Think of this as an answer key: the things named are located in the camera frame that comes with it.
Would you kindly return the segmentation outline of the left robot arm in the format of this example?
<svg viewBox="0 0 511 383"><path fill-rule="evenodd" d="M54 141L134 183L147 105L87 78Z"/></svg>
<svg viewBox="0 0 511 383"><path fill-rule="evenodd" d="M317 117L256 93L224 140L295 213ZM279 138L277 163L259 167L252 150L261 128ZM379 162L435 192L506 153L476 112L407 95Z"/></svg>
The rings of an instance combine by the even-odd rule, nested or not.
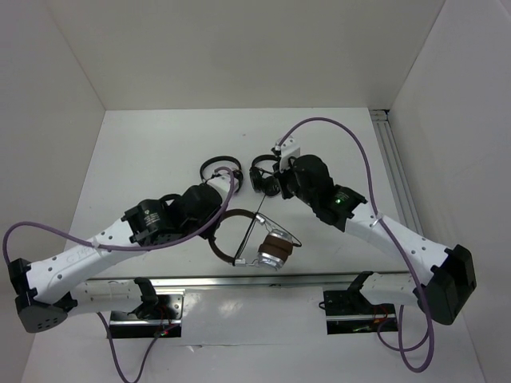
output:
<svg viewBox="0 0 511 383"><path fill-rule="evenodd" d="M151 317L159 298L148 278L115 282L93 277L130 258L206 236L225 212L234 190L199 184L182 195L145 199L91 239L64 234L76 244L67 251L37 262L9 262L15 306L25 331L46 331L84 313L121 311Z"/></svg>

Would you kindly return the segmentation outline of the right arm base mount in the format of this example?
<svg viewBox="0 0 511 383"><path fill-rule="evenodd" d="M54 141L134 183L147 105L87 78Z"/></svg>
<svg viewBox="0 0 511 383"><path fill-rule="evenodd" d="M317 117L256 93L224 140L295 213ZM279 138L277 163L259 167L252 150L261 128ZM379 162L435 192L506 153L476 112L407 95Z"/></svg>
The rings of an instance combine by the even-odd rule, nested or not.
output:
<svg viewBox="0 0 511 383"><path fill-rule="evenodd" d="M359 293L325 290L318 306L326 315L328 335L398 331L393 305L372 305Z"/></svg>

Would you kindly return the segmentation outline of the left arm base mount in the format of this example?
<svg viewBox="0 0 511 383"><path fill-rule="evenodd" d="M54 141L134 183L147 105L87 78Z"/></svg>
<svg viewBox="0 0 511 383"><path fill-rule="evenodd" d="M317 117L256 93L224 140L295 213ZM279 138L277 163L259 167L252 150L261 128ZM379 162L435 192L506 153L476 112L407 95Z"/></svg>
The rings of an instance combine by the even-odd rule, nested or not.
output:
<svg viewBox="0 0 511 383"><path fill-rule="evenodd" d="M135 278L136 306L112 311L109 330L113 339L180 338L184 311L184 289L156 290L148 278Z"/></svg>

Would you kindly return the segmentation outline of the brown silver over-ear headphones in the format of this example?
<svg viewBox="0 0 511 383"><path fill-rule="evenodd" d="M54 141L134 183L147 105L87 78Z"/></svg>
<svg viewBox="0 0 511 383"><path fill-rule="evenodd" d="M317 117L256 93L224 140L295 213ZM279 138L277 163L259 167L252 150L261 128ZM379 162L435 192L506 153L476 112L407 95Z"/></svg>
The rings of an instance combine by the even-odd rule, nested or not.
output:
<svg viewBox="0 0 511 383"><path fill-rule="evenodd" d="M291 257L293 250L303 245L288 229L262 212L241 208L227 210L220 224L227 219L239 217L249 219L250 223L248 231L241 241L240 248L234 255L229 255L220 249L216 244L216 236L214 239L208 240L208 245L213 254L229 266L258 267L278 271ZM246 260L244 250L248 245L253 229L257 225L260 225L266 233L264 237L260 238L257 247L255 245L249 247L253 255L249 257L249 260Z"/></svg>

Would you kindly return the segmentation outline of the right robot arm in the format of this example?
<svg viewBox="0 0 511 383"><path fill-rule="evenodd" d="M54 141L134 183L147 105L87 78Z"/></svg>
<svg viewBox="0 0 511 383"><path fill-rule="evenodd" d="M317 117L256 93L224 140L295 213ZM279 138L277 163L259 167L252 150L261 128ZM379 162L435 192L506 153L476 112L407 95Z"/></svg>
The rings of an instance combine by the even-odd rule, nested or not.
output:
<svg viewBox="0 0 511 383"><path fill-rule="evenodd" d="M298 198L321 222L413 267L407 276L362 272L348 294L352 310L365 313L382 304L416 306L436 323L454 322L477 286L467 248L448 248L375 213L364 196L335 184L315 155L281 159L273 169L285 199Z"/></svg>

